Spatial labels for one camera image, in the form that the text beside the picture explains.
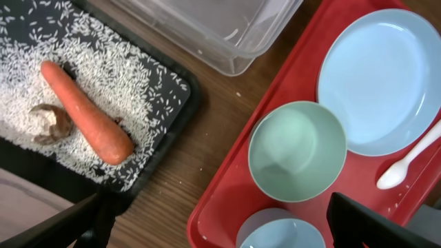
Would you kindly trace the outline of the white rice grains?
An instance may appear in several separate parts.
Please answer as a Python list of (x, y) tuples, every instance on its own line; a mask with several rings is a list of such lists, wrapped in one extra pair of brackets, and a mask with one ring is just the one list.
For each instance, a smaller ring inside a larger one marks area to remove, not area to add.
[[(52, 145), (33, 141), (43, 121), (29, 111), (42, 103), (61, 104), (41, 74), (43, 61), (62, 66), (118, 122), (135, 144), (131, 156), (117, 166), (103, 162), (78, 129)], [(95, 183), (110, 183), (130, 161), (145, 162), (152, 155), (156, 133), (165, 126), (152, 116), (153, 102), (167, 75), (152, 55), (70, 1), (1, 2), (1, 137), (54, 155), (56, 162)]]

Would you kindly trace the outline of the light blue bowl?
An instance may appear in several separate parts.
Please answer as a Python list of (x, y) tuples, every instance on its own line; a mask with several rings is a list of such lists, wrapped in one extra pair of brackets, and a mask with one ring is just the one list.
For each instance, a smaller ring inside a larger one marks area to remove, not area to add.
[(240, 227), (236, 248), (325, 248), (321, 233), (310, 223), (280, 208), (263, 209)]

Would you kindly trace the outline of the white plastic spoon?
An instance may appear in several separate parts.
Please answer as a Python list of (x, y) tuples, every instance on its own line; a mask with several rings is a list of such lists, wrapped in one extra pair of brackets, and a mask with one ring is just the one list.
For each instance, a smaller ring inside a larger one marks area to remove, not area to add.
[(440, 138), (440, 121), (438, 121), (421, 140), (401, 160), (391, 165), (377, 180), (376, 187), (381, 190), (391, 189), (401, 184), (407, 177), (411, 162), (428, 146)]

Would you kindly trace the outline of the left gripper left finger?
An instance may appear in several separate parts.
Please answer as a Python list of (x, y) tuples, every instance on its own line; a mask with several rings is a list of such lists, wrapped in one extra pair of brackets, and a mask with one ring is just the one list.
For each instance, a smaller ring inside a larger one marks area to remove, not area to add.
[(106, 247), (116, 218), (112, 197), (94, 194), (1, 242), (1, 248)]

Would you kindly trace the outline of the brown food scrap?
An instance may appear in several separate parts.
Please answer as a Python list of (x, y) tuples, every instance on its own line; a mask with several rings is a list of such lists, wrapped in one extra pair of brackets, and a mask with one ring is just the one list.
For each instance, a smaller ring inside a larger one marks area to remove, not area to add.
[(40, 145), (52, 145), (67, 138), (74, 127), (68, 113), (55, 105), (42, 103), (35, 105), (29, 114), (38, 116), (43, 123), (42, 130), (36, 134), (33, 141)]

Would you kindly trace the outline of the light blue plate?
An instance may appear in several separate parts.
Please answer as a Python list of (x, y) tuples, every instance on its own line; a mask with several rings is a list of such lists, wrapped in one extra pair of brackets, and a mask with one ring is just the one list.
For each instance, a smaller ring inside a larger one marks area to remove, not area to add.
[(317, 95), (342, 123), (351, 152), (384, 156), (402, 150), (440, 109), (440, 34), (408, 10), (366, 14), (330, 47)]

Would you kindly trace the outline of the orange carrot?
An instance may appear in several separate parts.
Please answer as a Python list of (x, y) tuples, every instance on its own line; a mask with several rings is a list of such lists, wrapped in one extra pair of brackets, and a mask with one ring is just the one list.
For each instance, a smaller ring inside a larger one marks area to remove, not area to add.
[(90, 147), (110, 165), (121, 164), (134, 151), (125, 131), (100, 110), (56, 63), (41, 63), (41, 73)]

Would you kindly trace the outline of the green bowl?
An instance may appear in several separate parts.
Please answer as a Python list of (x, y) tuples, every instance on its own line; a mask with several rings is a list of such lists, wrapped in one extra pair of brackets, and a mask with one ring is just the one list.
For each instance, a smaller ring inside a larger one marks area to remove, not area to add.
[(345, 131), (335, 115), (317, 103), (295, 101), (276, 108), (255, 125), (247, 160), (264, 194), (299, 203), (328, 189), (346, 157)]

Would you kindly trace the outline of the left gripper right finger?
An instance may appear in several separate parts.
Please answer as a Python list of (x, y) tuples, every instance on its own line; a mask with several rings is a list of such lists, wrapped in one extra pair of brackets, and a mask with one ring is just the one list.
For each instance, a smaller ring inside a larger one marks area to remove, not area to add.
[(438, 248), (438, 245), (401, 227), (351, 198), (334, 192), (327, 208), (334, 247)]

